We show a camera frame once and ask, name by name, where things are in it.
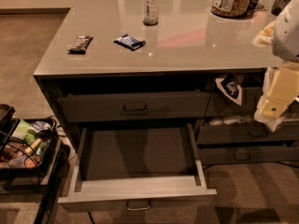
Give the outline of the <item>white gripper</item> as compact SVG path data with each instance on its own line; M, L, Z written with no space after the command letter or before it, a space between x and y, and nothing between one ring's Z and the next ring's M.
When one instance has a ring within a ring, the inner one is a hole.
M299 63L284 61L280 67L269 67L263 79L263 95L254 119L272 133L286 119L284 112L299 96Z

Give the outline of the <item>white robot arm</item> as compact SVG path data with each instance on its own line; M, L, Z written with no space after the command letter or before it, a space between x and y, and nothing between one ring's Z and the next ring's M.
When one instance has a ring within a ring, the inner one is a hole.
M299 96L299 0L291 0L277 19L265 26L252 41L256 47L270 46L283 63L268 67L254 119L272 133L286 118L284 112Z

